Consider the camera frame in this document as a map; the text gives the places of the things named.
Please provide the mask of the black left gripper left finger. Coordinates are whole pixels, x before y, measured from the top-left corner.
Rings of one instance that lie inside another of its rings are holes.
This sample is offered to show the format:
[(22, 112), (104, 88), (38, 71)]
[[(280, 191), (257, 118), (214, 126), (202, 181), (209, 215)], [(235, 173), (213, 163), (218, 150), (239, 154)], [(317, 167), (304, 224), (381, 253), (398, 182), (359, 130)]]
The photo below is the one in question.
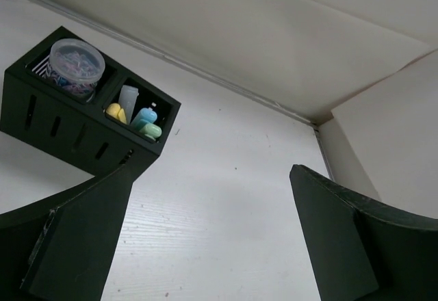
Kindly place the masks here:
[(132, 184), (119, 166), (1, 214), (1, 299), (100, 300)]

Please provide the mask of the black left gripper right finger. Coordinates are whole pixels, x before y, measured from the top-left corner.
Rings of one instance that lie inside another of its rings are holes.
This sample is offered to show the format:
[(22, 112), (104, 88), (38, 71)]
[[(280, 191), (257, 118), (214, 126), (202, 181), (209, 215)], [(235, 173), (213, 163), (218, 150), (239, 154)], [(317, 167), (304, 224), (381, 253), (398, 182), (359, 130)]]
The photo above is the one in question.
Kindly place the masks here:
[(436, 300), (437, 220), (304, 165), (289, 174), (321, 300)]

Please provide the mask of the green highlighter pen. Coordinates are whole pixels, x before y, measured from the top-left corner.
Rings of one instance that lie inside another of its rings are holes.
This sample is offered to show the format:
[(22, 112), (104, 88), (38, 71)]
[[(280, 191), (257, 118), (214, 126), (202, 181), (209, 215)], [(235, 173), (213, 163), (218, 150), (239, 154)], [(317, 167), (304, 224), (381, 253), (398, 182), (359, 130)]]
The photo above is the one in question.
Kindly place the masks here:
[(146, 123), (139, 132), (155, 141), (162, 136), (162, 129), (153, 123)]

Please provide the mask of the yellow highlighter pen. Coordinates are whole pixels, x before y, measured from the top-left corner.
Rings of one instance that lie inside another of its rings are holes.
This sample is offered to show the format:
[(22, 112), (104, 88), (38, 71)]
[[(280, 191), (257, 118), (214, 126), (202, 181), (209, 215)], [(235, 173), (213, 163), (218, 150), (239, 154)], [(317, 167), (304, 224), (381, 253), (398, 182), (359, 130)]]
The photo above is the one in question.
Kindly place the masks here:
[(105, 110), (105, 113), (112, 118), (117, 119), (123, 124), (127, 124), (127, 117), (124, 109), (120, 106), (119, 103), (111, 103)]

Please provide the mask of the blue highlighter pen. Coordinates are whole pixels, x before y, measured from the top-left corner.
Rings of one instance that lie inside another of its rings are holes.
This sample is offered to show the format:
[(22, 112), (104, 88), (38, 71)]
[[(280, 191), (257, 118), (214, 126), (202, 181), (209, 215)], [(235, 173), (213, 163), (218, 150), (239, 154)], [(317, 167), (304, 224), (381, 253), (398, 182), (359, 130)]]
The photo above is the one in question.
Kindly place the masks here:
[(142, 108), (131, 121), (134, 129), (141, 130), (146, 124), (154, 124), (157, 120), (157, 113), (150, 108)]

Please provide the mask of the orange capped lead case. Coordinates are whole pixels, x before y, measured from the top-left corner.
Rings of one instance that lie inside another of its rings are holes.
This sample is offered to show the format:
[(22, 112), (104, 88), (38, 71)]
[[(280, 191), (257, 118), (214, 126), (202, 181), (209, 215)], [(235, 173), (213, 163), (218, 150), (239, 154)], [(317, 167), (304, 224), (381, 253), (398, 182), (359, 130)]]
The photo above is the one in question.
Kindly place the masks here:
[(120, 90), (118, 103), (125, 111), (128, 124), (131, 122), (138, 95), (138, 89), (133, 86), (124, 85)]

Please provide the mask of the clear jar of paper clips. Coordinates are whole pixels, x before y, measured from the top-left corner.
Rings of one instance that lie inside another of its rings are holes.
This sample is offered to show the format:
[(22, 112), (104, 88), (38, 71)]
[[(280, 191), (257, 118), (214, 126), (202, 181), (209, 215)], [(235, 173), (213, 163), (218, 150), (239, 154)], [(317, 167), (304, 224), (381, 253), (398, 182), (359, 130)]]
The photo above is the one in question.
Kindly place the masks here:
[(80, 99), (88, 99), (105, 71), (102, 54), (75, 38), (64, 38), (51, 46), (45, 77)]

